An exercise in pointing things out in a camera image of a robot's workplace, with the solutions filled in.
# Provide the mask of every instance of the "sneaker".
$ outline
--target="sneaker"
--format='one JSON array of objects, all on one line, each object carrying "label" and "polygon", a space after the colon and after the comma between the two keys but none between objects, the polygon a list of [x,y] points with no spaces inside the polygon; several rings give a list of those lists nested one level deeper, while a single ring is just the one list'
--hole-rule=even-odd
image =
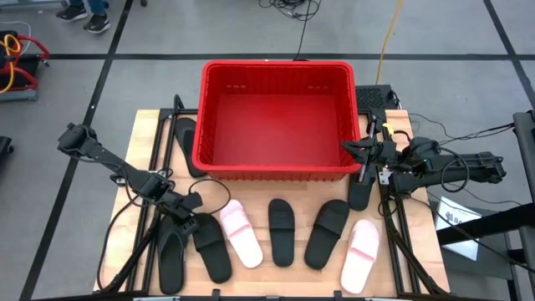
[{"label": "sneaker", "polygon": [[102,33],[110,29],[111,23],[108,20],[108,16],[93,15],[89,22],[84,25],[84,29],[90,33]]},{"label": "sneaker", "polygon": [[79,7],[68,6],[61,12],[56,13],[56,17],[58,17],[60,20],[65,21],[65,22],[80,20],[83,18],[87,18],[87,16],[88,14],[85,11],[84,5],[79,6]]}]

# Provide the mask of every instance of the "wooden table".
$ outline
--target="wooden table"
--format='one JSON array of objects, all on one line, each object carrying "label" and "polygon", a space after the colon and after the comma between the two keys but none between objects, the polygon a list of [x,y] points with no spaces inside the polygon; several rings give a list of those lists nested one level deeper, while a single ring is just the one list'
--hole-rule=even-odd
[{"label": "wooden table", "polygon": [[[138,169],[149,167],[150,153],[155,139],[159,110],[139,110],[135,118],[130,145],[126,161]],[[184,115],[195,119],[194,115]],[[405,130],[412,135],[409,117],[404,110],[387,110],[387,122],[395,130]],[[361,136],[366,137],[367,119],[359,117]],[[160,169],[165,149],[165,141],[170,121],[164,126],[161,149],[156,169]],[[404,135],[395,135],[398,149],[407,145]],[[171,168],[176,182],[176,191],[186,194],[187,187],[194,181],[186,169],[184,156],[174,140],[171,157]],[[333,291],[341,290],[344,296],[352,296],[340,286],[340,274],[347,252],[349,232],[360,219],[368,219],[380,230],[380,250],[377,261],[372,268],[368,281],[361,296],[394,297],[396,295],[389,247],[383,218],[377,212],[380,201],[379,187],[375,184],[369,201],[369,206],[363,212],[351,211],[344,233],[336,244],[327,266],[316,271],[309,268],[303,259],[308,237],[318,209],[328,200],[347,198],[348,177],[336,182],[299,182],[299,181],[226,181],[232,192],[232,198],[238,199],[246,208],[249,219],[254,227],[257,239],[264,254],[263,263],[253,269],[248,269],[238,259],[236,252],[227,242],[227,249],[232,262],[232,278],[223,284],[213,283],[206,272],[201,255],[195,250],[193,242],[186,250],[186,282],[180,295],[207,296],[214,288],[221,290],[222,296],[303,296],[328,297]],[[203,182],[196,189],[201,193],[205,205],[197,212],[208,212],[218,208],[226,198],[226,193],[217,184]],[[427,201],[425,189],[417,190],[413,197]],[[289,268],[278,268],[273,264],[269,229],[268,203],[273,198],[282,198],[290,203],[295,213],[295,259]],[[126,204],[125,189],[120,188],[115,198],[113,215]],[[418,202],[405,202],[405,212],[410,229],[412,248],[425,270],[435,279],[443,289],[449,291],[449,285],[442,262],[441,250],[436,238],[435,226],[428,207]],[[103,285],[111,281],[129,257],[135,239],[135,231],[140,215],[138,207],[129,207],[115,223],[110,233],[108,248],[101,272]],[[410,280],[406,268],[406,260],[399,253],[405,291],[410,292]],[[135,289],[141,288],[143,271],[145,270],[146,251],[138,265]],[[150,294],[161,294],[159,289],[157,261],[154,264]]]}]

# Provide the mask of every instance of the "yellow cable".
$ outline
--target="yellow cable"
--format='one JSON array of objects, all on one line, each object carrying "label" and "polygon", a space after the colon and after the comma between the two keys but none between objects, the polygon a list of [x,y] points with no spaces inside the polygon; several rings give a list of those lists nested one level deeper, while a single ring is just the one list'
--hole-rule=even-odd
[{"label": "yellow cable", "polygon": [[[12,39],[15,41],[15,44],[17,45],[17,49],[13,49],[9,47],[9,39]],[[0,45],[2,45],[6,49],[6,55],[9,56],[11,53],[10,51],[13,51],[14,53],[17,53],[20,51],[20,42],[12,36],[11,34],[6,34],[3,38],[3,43],[0,41]],[[15,80],[15,66],[13,66],[13,62],[9,62],[9,68],[11,69],[10,76],[9,76],[9,82],[6,88],[0,90],[0,94],[7,92],[11,87],[13,86],[13,81]]]},{"label": "yellow cable", "polygon": [[388,33],[386,33],[385,42],[383,43],[383,48],[381,49],[381,56],[379,57],[379,67],[377,67],[377,77],[375,78],[375,84],[379,83],[379,78],[381,76],[381,67],[383,67],[383,56],[385,56],[386,46],[388,45],[390,35],[392,34],[392,30],[394,29],[395,20],[398,18],[398,13],[400,12],[402,4],[403,0],[398,0],[397,5],[395,6],[394,16],[392,17],[392,20],[390,20],[390,27],[388,28]]}]

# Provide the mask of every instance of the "pink slipper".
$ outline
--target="pink slipper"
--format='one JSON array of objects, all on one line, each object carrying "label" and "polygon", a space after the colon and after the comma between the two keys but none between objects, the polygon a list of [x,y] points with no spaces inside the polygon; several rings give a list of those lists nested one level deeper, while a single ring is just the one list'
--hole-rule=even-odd
[{"label": "pink slipper", "polygon": [[230,200],[219,214],[223,230],[246,268],[254,268],[263,260],[262,249],[247,219],[245,209],[236,200]]},{"label": "pink slipper", "polygon": [[379,232],[375,225],[366,220],[356,222],[342,268],[342,288],[350,293],[362,292],[378,250]]}]

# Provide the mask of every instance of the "red machine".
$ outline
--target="red machine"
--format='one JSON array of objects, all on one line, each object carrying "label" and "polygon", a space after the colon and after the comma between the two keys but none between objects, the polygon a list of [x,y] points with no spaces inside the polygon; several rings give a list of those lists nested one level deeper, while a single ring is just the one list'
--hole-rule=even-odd
[{"label": "red machine", "polygon": [[[50,53],[38,40],[15,31],[0,32],[0,41],[0,101],[37,100],[35,74],[40,62],[48,66]],[[43,54],[22,54],[24,41],[37,45]]]}]

